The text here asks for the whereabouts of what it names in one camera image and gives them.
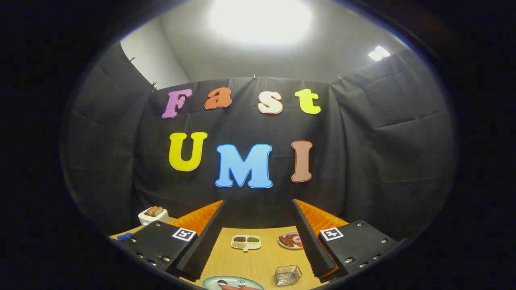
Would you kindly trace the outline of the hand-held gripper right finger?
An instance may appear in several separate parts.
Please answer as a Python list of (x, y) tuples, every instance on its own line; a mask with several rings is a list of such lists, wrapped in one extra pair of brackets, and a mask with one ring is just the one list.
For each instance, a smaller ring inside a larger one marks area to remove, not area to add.
[(363, 220), (345, 222), (301, 200), (291, 202), (304, 252), (321, 282), (365, 271), (399, 246), (396, 239)]

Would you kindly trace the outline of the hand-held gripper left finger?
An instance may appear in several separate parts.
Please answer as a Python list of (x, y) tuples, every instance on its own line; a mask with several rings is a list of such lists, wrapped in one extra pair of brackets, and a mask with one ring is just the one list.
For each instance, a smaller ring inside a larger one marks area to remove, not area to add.
[(196, 282), (221, 232), (224, 205), (219, 200), (172, 223), (151, 222), (120, 244), (158, 270)]

